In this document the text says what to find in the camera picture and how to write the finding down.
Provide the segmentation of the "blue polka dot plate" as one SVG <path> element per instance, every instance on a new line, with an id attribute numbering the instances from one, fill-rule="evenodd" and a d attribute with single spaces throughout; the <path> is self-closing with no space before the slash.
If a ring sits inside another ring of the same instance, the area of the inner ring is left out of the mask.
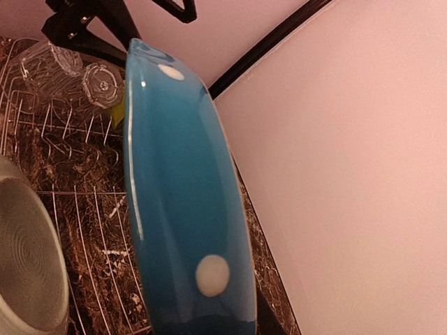
<path id="1" fill-rule="evenodd" d="M 155 334 L 255 334 L 251 244 L 232 158 L 203 81 L 134 38 L 124 174 Z"/>

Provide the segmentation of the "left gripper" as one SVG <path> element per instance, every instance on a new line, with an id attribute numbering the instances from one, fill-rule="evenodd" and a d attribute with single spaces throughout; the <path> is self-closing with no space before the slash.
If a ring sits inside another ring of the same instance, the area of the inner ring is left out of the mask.
<path id="1" fill-rule="evenodd" d="M 189 24 L 196 20 L 194 0 L 183 0 L 179 5 L 172 0 L 153 0 L 158 6 Z M 123 0 L 46 0 L 53 11 L 41 29 L 45 37 L 58 47 L 103 59 L 124 68 L 131 40 L 141 38 Z M 120 50 L 88 30 L 88 24 L 98 18 L 122 44 Z"/>

